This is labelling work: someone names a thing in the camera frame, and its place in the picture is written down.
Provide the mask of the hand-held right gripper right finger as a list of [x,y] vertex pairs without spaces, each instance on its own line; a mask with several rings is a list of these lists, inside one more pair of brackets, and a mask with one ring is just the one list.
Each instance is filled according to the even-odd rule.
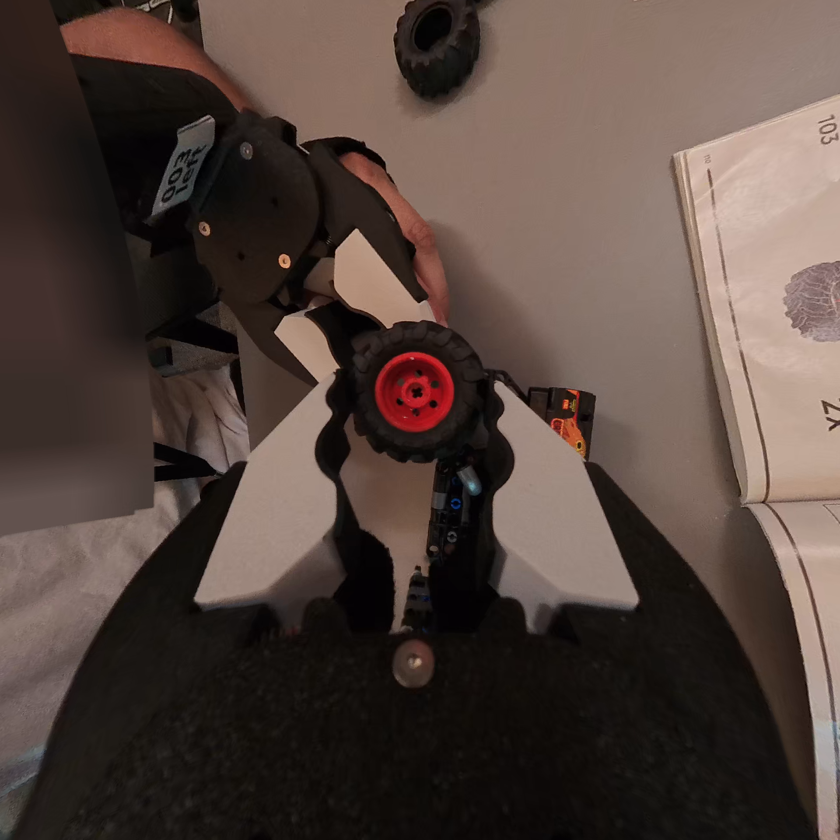
[[545,634],[561,607],[630,612],[639,603],[583,458],[504,384],[497,420],[510,476],[492,499],[497,558],[490,584]]

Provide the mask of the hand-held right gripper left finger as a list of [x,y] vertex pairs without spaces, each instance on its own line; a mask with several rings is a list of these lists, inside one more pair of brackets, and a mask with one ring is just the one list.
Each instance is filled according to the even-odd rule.
[[202,609],[268,605],[301,622],[346,573],[332,536],[337,487],[316,460],[332,418],[329,387],[316,386],[251,452],[195,593]]

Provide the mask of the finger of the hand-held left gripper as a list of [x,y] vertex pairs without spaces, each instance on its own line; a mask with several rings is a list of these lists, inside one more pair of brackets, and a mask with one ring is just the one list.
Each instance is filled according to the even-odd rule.
[[295,312],[275,335],[315,382],[352,366],[352,319],[348,312]]
[[349,309],[382,327],[432,320],[428,301],[415,299],[357,229],[336,248],[332,287]]

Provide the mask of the lego monster truck model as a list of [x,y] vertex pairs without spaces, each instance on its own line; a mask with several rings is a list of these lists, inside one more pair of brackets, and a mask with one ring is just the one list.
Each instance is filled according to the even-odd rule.
[[[587,462],[592,448],[596,396],[581,388],[532,386],[527,391],[506,371],[487,370],[488,386],[507,387],[540,421]],[[408,579],[400,632],[469,633],[499,597],[503,565],[491,537],[491,502],[501,486],[504,461],[493,454],[482,417],[475,442],[434,468],[426,537],[427,567]]]

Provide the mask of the black tyre red rim wheel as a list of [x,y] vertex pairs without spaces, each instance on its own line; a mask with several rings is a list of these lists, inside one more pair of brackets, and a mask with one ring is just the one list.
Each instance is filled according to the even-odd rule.
[[480,357],[436,322],[398,322],[376,332],[350,372],[357,434],[398,463],[457,456],[484,411]]

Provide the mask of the lego instruction booklet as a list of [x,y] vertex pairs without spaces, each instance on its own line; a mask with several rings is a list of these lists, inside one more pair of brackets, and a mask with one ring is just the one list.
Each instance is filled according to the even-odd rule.
[[741,504],[780,569],[839,833],[839,97],[674,156]]

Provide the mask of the person's left forearm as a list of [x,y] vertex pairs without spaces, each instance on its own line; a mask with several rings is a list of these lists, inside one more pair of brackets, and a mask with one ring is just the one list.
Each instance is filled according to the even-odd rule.
[[59,26],[69,53],[190,71],[213,83],[239,111],[255,105],[206,51],[176,28],[128,7],[111,7]]

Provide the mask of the person's left hand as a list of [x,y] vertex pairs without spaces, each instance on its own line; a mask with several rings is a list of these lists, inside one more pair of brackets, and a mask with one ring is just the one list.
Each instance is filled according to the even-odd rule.
[[347,170],[373,187],[391,208],[404,237],[415,248],[416,278],[427,293],[434,317],[438,323],[448,325],[448,282],[431,225],[400,193],[383,166],[358,151],[348,151],[340,160]]

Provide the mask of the black rubber tyre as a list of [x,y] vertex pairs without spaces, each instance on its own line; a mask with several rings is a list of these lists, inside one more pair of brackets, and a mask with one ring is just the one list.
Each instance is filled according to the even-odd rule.
[[395,60],[412,92],[433,100],[469,77],[480,54],[476,2],[412,1],[398,18]]

